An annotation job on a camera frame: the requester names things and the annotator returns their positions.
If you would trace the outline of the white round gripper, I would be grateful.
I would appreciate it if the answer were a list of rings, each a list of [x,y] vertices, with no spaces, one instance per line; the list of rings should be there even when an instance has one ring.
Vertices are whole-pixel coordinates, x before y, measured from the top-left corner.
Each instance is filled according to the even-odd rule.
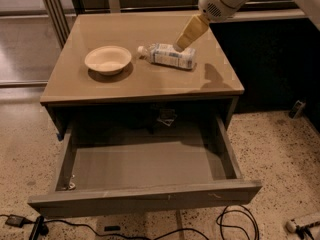
[[[173,44],[178,52],[183,52],[200,38],[209,28],[209,22],[221,22],[234,15],[250,0],[198,0],[201,14],[193,15]]]

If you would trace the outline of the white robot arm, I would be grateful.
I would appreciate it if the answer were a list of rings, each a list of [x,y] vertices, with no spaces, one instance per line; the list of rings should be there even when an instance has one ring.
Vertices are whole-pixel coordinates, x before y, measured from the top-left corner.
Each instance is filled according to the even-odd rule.
[[[198,0],[199,13],[193,15],[173,44],[182,52],[200,38],[210,23],[222,22],[233,16],[249,0]],[[320,26],[320,0],[293,0],[310,21]]]

